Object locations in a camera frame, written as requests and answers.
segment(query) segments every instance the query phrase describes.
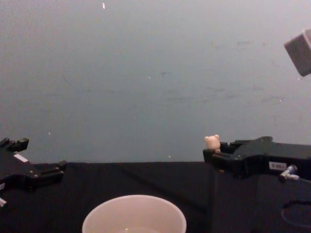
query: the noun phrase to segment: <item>small bear figurine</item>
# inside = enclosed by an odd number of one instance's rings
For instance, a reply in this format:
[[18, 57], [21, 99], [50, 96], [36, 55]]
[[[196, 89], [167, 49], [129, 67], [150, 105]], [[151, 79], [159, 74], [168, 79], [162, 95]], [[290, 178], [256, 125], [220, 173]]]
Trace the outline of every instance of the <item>small bear figurine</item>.
[[219, 141], [219, 135], [214, 135], [210, 137], [205, 137], [205, 142], [207, 149], [215, 150], [215, 152], [220, 152], [220, 141]]

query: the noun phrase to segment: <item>white label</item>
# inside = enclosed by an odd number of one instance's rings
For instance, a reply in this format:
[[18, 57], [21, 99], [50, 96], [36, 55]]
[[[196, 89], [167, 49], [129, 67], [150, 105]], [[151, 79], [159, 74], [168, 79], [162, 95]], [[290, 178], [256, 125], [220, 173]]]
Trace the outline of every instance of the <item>white label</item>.
[[19, 159], [22, 162], [28, 162], [28, 160], [26, 158], [24, 158], [23, 156], [21, 156], [20, 154], [15, 154], [14, 155], [15, 158]]
[[286, 163], [269, 162], [271, 170], [285, 171], [287, 169]]

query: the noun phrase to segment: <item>black fabric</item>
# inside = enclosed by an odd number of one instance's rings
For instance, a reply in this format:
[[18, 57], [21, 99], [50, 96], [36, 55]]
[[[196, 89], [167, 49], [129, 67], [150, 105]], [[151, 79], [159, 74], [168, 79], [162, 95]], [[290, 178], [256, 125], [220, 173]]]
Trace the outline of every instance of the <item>black fabric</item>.
[[[204, 233], [209, 169], [205, 163], [69, 163], [61, 183], [33, 193], [5, 192], [8, 208], [0, 209], [0, 232], [80, 233], [85, 217], [97, 205], [119, 196], [145, 194], [177, 205], [186, 217], [187, 233]], [[280, 216], [284, 202], [311, 199], [306, 184], [282, 185], [273, 176], [238, 181], [223, 173], [217, 187], [214, 233], [308, 232], [289, 226]]]

